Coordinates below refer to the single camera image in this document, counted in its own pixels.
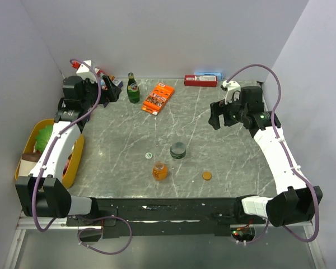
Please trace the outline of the clear plastic bottle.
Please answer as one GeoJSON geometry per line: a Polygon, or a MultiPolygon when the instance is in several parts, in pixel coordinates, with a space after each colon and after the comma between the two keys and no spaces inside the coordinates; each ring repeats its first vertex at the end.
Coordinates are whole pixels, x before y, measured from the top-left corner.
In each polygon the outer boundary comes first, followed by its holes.
{"type": "Polygon", "coordinates": [[[183,128],[177,129],[170,146],[170,155],[173,159],[182,159],[186,155],[186,134],[183,128]]]}

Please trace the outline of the orange bottle cap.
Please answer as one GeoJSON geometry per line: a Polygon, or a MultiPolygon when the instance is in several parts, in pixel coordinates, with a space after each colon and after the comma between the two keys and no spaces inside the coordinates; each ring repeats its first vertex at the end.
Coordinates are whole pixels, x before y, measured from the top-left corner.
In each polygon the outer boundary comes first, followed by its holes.
{"type": "Polygon", "coordinates": [[[204,171],[202,174],[202,178],[204,180],[211,180],[212,179],[212,173],[209,171],[204,171]]]}

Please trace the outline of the white green bottle cap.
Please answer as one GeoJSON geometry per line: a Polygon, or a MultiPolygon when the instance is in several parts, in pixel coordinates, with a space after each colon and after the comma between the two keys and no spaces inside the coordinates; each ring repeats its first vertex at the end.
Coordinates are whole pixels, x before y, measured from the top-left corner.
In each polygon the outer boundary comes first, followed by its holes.
{"type": "Polygon", "coordinates": [[[146,158],[146,159],[151,159],[151,158],[152,158],[152,154],[151,154],[150,152],[147,152],[147,153],[145,154],[145,158],[146,158]]]}

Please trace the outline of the orange juice bottle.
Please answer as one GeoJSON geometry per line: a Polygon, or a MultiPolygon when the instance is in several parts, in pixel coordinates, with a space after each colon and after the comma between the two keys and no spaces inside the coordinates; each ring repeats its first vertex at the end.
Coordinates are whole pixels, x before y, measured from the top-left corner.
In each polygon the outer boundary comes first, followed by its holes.
{"type": "Polygon", "coordinates": [[[162,161],[155,162],[152,175],[157,181],[164,180],[167,177],[167,166],[162,161]]]}

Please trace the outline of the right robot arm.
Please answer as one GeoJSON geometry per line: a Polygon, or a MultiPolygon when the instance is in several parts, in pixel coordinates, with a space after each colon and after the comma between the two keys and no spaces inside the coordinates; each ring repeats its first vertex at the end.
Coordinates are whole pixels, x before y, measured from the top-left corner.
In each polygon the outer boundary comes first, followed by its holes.
{"type": "Polygon", "coordinates": [[[220,116],[225,126],[241,123],[260,147],[271,170],[277,195],[273,198],[259,195],[237,198],[234,218],[248,222],[253,215],[267,219],[275,226],[318,220],[318,205],[323,193],[311,186],[291,155],[277,116],[265,110],[263,90],[259,86],[240,86],[235,81],[224,81],[224,99],[211,103],[208,123],[218,130],[220,116]]]}

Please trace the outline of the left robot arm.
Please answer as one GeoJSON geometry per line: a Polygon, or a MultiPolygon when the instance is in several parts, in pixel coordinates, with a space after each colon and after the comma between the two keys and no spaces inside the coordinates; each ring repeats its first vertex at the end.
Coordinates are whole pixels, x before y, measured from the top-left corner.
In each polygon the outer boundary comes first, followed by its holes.
{"type": "Polygon", "coordinates": [[[93,225],[100,218],[97,200],[69,194],[62,182],[64,167],[73,158],[71,149],[83,131],[88,112],[95,104],[107,106],[118,101],[121,89],[107,75],[100,76],[98,81],[70,76],[63,80],[63,93],[39,161],[28,175],[18,177],[15,187],[26,216],[79,215],[85,224],[93,225]]]}

